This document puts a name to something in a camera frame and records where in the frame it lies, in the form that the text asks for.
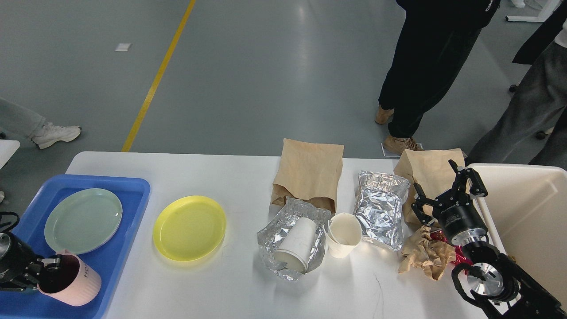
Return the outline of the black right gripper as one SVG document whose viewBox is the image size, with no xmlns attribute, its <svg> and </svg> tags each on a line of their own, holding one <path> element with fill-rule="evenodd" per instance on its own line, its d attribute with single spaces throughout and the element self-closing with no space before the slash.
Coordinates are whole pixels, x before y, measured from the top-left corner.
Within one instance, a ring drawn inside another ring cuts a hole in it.
<svg viewBox="0 0 567 319">
<path fill-rule="evenodd" d="M 452 159 L 449 159 L 448 163 L 456 174 L 452 187 L 437 198 L 431 199 L 427 198 L 420 184 L 413 183 L 416 198 L 411 208 L 423 226 L 441 226 L 451 245 L 464 246 L 481 240 L 488 232 L 486 224 L 472 204 L 470 195 L 466 193 L 466 186 L 470 182 L 469 192 L 474 198 L 486 197 L 488 191 L 474 169 L 458 166 Z M 425 214 L 425 205 L 433 207 L 432 216 Z"/>
</svg>

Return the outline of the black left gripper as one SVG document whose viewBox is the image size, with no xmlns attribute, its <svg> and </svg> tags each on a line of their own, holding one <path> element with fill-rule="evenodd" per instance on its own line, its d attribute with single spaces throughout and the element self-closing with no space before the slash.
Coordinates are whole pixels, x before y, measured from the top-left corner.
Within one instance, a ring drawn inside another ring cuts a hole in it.
<svg viewBox="0 0 567 319">
<path fill-rule="evenodd" d="M 37 292 L 41 269 L 59 271 L 62 267 L 61 254 L 43 258 L 12 233 L 1 234 L 0 252 L 1 291 Z"/>
</svg>

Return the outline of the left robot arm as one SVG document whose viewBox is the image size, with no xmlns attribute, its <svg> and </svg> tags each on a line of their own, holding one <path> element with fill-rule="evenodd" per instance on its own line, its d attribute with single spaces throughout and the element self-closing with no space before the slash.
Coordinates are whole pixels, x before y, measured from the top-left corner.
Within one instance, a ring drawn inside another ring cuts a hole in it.
<svg viewBox="0 0 567 319">
<path fill-rule="evenodd" d="M 38 291 L 41 281 L 47 281 L 62 267 L 62 256 L 49 258 L 37 255 L 26 242 L 11 230 L 20 217 L 14 212 L 1 212 L 0 286 L 1 291 Z"/>
</svg>

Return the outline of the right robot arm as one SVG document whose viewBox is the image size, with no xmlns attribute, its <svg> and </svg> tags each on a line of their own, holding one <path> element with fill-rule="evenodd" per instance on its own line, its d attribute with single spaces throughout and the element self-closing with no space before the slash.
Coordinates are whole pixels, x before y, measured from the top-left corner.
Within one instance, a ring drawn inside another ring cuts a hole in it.
<svg viewBox="0 0 567 319">
<path fill-rule="evenodd" d="M 452 270 L 456 291 L 489 319 L 564 319 L 558 299 L 490 244 L 488 227 L 473 205 L 474 198 L 488 194 L 479 173 L 451 159 L 448 163 L 455 172 L 451 188 L 431 199 L 415 183 L 411 208 L 423 226 L 438 222 L 448 243 L 470 260 Z"/>
</svg>

